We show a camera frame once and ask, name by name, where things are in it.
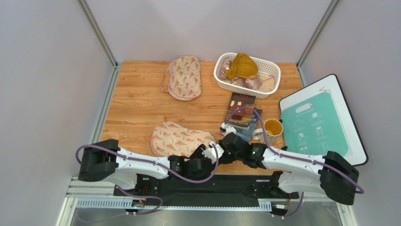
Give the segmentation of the floral mesh laundry bag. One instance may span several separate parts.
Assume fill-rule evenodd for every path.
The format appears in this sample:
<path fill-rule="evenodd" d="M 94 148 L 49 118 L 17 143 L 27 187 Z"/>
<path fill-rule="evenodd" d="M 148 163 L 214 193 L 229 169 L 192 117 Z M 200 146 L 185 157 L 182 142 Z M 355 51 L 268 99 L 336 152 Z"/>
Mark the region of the floral mesh laundry bag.
<path fill-rule="evenodd" d="M 202 130 L 189 129 L 175 122 L 158 124 L 151 135 L 151 149 L 157 156 L 170 155 L 189 157 L 200 145 L 215 142 L 212 134 Z"/>

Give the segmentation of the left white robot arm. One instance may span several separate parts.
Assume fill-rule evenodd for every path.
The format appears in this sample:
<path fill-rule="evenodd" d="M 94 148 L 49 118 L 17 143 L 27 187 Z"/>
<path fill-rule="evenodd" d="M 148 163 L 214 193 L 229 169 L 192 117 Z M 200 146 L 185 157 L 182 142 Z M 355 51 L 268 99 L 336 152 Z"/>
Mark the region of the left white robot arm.
<path fill-rule="evenodd" d="M 80 146 L 75 152 L 80 165 L 78 179 L 83 182 L 106 181 L 124 190 L 136 187 L 138 175 L 159 180 L 179 178 L 201 184 L 214 176 L 224 152 L 220 145 L 211 142 L 208 147 L 200 145 L 190 158 L 177 155 L 155 157 L 128 151 L 118 143 L 118 140 L 108 139 Z"/>

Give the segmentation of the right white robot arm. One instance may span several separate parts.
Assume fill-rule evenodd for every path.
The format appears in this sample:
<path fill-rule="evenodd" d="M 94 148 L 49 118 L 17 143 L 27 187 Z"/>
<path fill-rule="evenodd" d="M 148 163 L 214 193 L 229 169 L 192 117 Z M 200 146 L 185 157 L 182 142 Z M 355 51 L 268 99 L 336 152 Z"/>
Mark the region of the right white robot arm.
<path fill-rule="evenodd" d="M 340 154 L 325 155 L 292 153 L 261 143 L 248 143 L 233 132 L 219 140 L 223 156 L 231 161 L 257 169 L 271 169 L 278 175 L 274 186 L 286 193 L 308 192 L 324 194 L 333 201 L 353 205 L 359 172 Z"/>

